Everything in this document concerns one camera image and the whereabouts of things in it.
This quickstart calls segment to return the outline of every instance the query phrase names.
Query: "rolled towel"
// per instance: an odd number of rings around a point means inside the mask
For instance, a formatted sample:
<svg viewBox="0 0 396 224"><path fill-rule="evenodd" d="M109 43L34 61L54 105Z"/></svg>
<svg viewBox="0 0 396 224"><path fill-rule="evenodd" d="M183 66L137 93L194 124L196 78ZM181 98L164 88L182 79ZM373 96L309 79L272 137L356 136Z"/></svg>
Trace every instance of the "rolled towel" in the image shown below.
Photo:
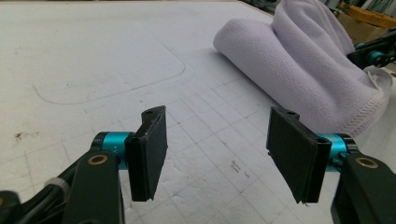
<svg viewBox="0 0 396 224"><path fill-rule="evenodd" d="M356 136L387 107L391 76L348 60L347 32L317 0L282 0L271 25L231 20L213 45L316 133Z"/></svg>

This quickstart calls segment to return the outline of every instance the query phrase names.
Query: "table surface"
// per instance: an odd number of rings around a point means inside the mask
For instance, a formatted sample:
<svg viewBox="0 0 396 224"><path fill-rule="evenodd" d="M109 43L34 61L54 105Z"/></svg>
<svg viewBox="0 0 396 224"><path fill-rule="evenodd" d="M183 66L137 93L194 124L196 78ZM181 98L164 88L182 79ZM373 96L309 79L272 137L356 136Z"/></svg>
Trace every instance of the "table surface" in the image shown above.
<svg viewBox="0 0 396 224"><path fill-rule="evenodd" d="M332 223L339 174L318 204L296 204L265 148L276 103L213 48L232 18L271 22L239 2L2 3L0 189L26 201L97 133L136 131L166 105L155 200L131 202L120 171L127 223ZM357 138L393 171L394 92Z"/></svg>

